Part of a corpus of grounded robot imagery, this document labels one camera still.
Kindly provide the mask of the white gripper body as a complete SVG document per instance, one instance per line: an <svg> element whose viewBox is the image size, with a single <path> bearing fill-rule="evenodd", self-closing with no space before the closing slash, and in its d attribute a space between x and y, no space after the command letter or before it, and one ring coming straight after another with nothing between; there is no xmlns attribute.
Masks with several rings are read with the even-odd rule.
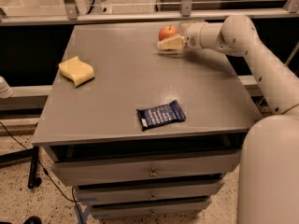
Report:
<svg viewBox="0 0 299 224"><path fill-rule="evenodd" d="M201 33L206 24L204 22L196 22L194 25L184 29L183 36L186 40L188 49L203 49L201 43Z"/></svg>

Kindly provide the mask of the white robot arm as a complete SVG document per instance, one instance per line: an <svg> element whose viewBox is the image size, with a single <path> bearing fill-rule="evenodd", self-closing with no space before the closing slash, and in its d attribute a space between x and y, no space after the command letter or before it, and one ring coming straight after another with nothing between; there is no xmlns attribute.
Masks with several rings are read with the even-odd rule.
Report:
<svg viewBox="0 0 299 224"><path fill-rule="evenodd" d="M213 49L240 56L271 115L256 122L242 145L236 224L299 224L299 78L260 39L252 20L186 23L159 50Z"/></svg>

